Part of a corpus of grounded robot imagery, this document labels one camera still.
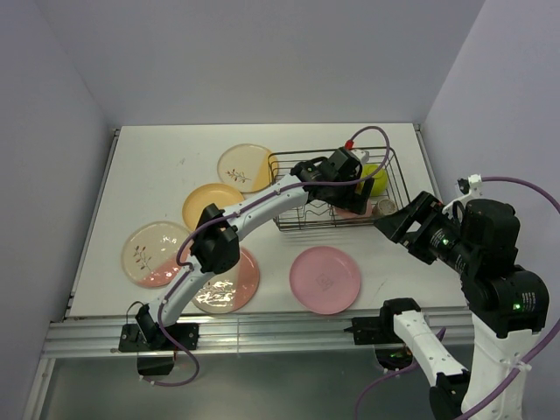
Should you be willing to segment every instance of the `white table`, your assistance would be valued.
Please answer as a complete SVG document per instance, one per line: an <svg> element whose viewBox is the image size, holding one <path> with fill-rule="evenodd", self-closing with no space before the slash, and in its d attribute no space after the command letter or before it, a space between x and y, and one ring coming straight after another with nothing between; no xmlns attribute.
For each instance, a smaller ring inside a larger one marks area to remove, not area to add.
<svg viewBox="0 0 560 420"><path fill-rule="evenodd" d="M151 301L161 290L140 288L121 268L121 250L129 235L153 221L183 224L181 207L188 194L219 182L216 164L235 144L261 144L273 151L335 148L360 124L201 125L123 127L110 163L101 204L94 220L83 264L76 277L72 317L123 315L131 302ZM382 124L398 156L411 198L433 193L413 125ZM381 146L373 131L356 147ZM360 295L350 309L376 309L389 298L411 297L422 307L464 307L457 275L441 262L428 266L385 239L374 227L339 227L281 233L271 221L241 245L258 261L261 282L242 313L301 312L292 296L288 275L305 249L331 245L360 266ZM189 304L184 314L200 310Z"/></svg>

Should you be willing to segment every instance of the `gray wall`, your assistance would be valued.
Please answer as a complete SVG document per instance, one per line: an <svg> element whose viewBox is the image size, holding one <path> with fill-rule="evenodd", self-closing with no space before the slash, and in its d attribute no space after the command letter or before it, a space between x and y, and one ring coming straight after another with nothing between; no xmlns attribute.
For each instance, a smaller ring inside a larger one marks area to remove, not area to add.
<svg viewBox="0 0 560 420"><path fill-rule="evenodd" d="M66 306L109 131L33 2L0 2L0 57L0 411L12 419Z"/></svg>
<svg viewBox="0 0 560 420"><path fill-rule="evenodd" d="M421 122L483 0L36 0L111 122Z"/></svg>
<svg viewBox="0 0 560 420"><path fill-rule="evenodd" d="M560 3L486 2L423 126L445 198L471 173L530 180L560 199ZM518 261L549 286L549 327L560 315L560 218L535 192L485 185L487 197L518 211ZM534 360L526 405L530 418L558 418L556 339Z"/></svg>

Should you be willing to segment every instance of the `floral design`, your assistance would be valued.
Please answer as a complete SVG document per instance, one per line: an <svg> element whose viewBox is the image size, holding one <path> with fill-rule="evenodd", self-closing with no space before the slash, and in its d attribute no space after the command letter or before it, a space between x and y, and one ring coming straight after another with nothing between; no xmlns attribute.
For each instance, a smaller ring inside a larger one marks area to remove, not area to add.
<svg viewBox="0 0 560 420"><path fill-rule="evenodd" d="M150 265L148 265L148 261L151 260L151 256L146 256L146 247L142 247L142 249L140 249L140 245L136 245L133 256L137 257L136 264L140 266L140 270L148 269L151 271Z"/></svg>
<svg viewBox="0 0 560 420"><path fill-rule="evenodd" d="M247 178L245 176L245 172L243 172L243 171L236 172L235 169L232 169L231 171L226 171L226 174L233 181L241 181L243 184L245 184L245 181L250 181L251 180L251 178Z"/></svg>

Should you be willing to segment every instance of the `white plate with floral pattern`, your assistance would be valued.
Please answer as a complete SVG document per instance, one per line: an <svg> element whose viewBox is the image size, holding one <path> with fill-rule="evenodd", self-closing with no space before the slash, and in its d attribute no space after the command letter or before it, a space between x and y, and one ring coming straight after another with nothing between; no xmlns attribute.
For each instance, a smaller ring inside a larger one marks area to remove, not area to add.
<svg viewBox="0 0 560 420"><path fill-rule="evenodd" d="M177 223L157 221L139 228L124 243L121 263L129 280L142 287L161 287L179 272L175 255L188 231Z"/></svg>
<svg viewBox="0 0 560 420"><path fill-rule="evenodd" d="M218 161L221 182L241 193L254 193L269 186L270 165L277 162L271 153L257 144L237 144L226 150Z"/></svg>

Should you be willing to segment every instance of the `metal frame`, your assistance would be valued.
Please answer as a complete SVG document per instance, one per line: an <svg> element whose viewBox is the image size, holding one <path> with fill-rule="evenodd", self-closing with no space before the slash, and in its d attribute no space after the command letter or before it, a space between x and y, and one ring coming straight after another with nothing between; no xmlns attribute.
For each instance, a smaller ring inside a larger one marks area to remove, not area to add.
<svg viewBox="0 0 560 420"><path fill-rule="evenodd" d="M420 127L415 125L416 137L428 168L434 192L440 197L431 164L426 155ZM94 214L80 257L72 292L68 301L66 318L52 323L38 364L37 373L24 412L24 419L40 418L43 403L58 358L137 357L137 353L118 353L124 317L68 318L82 265L95 224L109 169L113 161L120 130L116 129L108 162L103 174L101 189L94 207ZM444 343L447 346L473 343L473 323L466 307L423 308L433 331L447 327ZM323 317L310 312L275 314L228 314L227 316L185 316L179 322L197 322L199 347L196 354L240 354L301 352L328 350L355 350L353 335L344 332L353 317L378 316L379 311L345 311L339 315ZM400 345L377 346L399 347ZM151 352L144 355L167 355L171 352Z"/></svg>
<svg viewBox="0 0 560 420"><path fill-rule="evenodd" d="M31 390L25 405L23 420L39 420L43 404L46 398L46 392L49 389L49 383L53 376L55 359L40 359L38 361L35 379L31 385Z"/></svg>

